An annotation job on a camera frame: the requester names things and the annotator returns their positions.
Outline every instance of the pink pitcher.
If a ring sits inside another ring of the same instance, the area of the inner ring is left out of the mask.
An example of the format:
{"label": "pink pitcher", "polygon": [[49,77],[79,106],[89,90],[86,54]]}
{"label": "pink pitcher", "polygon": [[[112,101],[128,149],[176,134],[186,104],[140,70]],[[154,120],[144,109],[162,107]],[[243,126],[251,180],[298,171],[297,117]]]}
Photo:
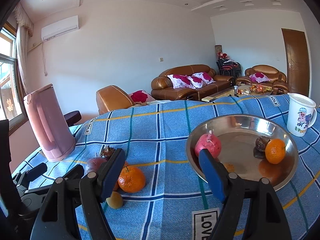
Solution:
{"label": "pink pitcher", "polygon": [[53,85],[24,97],[31,127],[49,162],[58,162],[75,148],[76,141],[61,112]]}

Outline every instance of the pillow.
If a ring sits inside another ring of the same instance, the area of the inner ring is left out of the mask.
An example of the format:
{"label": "pillow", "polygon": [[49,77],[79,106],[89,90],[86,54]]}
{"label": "pillow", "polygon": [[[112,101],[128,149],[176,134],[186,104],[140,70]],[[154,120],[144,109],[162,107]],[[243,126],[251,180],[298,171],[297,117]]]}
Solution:
{"label": "pillow", "polygon": [[194,73],[193,76],[196,76],[196,77],[198,77],[198,78],[201,78],[202,81],[204,81],[204,83],[205,83],[206,85],[215,82],[215,81],[213,80],[213,78],[212,78],[207,72]]}
{"label": "pillow", "polygon": [[134,93],[129,94],[129,97],[131,97],[132,101],[135,103],[155,101],[155,99],[144,90],[135,91]]}
{"label": "pillow", "polygon": [[252,74],[249,76],[249,78],[251,79],[252,82],[258,82],[258,83],[270,81],[270,79],[268,79],[268,77],[261,72],[257,72],[255,74]]}
{"label": "pillow", "polygon": [[192,88],[195,89],[187,76],[182,75],[167,75],[173,84],[173,88]]}
{"label": "pillow", "polygon": [[193,84],[195,88],[202,88],[206,85],[206,83],[201,78],[198,78],[194,75],[188,76],[187,78],[191,81],[191,84]]}

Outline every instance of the metal plate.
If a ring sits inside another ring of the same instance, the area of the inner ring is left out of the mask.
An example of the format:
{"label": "metal plate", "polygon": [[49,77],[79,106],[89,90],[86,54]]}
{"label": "metal plate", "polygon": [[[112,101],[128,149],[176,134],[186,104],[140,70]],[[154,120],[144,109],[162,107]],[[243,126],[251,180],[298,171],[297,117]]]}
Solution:
{"label": "metal plate", "polygon": [[[206,181],[205,176],[194,153],[194,147],[200,136],[208,133],[209,130],[214,130],[214,134],[222,144],[219,161],[225,166],[232,167],[232,171],[242,179],[258,181],[266,177],[273,188],[279,190],[290,181],[297,169],[297,146],[289,133],[281,126],[254,115],[225,115],[201,123],[190,133],[187,140],[188,160],[204,181]],[[284,141],[286,155],[279,164],[270,164],[266,159],[260,160],[253,156],[255,141],[262,135]]]}

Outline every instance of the leather armchair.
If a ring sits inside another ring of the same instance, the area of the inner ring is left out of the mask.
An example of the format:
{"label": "leather armchair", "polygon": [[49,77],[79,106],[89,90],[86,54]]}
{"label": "leather armchair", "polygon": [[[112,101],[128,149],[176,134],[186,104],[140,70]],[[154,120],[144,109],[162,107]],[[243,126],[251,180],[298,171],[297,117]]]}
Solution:
{"label": "leather armchair", "polygon": [[100,115],[135,105],[126,92],[114,85],[98,90],[96,92],[96,101]]}
{"label": "leather armchair", "polygon": [[[261,82],[261,83],[252,82],[249,76],[257,72],[261,72],[265,74],[270,79],[270,81]],[[241,83],[244,83],[247,85],[261,85],[263,87],[268,87],[272,89],[273,94],[277,94],[280,91],[284,94],[287,94],[290,92],[289,86],[286,82],[287,81],[286,75],[272,66],[256,65],[252,68],[247,68],[244,74],[245,76],[242,76],[236,79],[236,85],[239,85]]]}
{"label": "leather armchair", "polygon": [[[206,85],[199,89],[191,88],[173,88],[171,80],[167,75],[187,75],[194,73],[207,72],[216,82]],[[158,77],[151,82],[151,95],[157,100],[193,100],[200,101],[209,95],[227,89],[234,82],[232,76],[216,75],[214,69],[207,65],[187,65],[180,66],[163,71]]]}

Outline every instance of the metal screw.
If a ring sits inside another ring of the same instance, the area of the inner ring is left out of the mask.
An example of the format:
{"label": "metal screw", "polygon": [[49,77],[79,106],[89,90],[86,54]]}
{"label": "metal screw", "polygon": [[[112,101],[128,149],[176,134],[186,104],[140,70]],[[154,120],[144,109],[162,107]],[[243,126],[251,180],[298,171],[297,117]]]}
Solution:
{"label": "metal screw", "polygon": [[55,181],[56,181],[56,183],[59,184],[59,183],[63,182],[63,178],[62,177],[58,177],[58,178],[56,178]]}
{"label": "metal screw", "polygon": [[234,172],[230,172],[229,173],[229,178],[230,179],[236,179],[236,178],[238,178],[238,175],[236,173],[234,173]]}
{"label": "metal screw", "polygon": [[269,180],[268,180],[267,178],[262,178],[262,179],[261,179],[261,182],[262,182],[263,184],[269,184]]}
{"label": "metal screw", "polygon": [[96,175],[97,175],[97,174],[96,174],[94,171],[91,171],[91,172],[88,173],[87,176],[88,176],[89,179],[92,179],[92,178],[94,178]]}

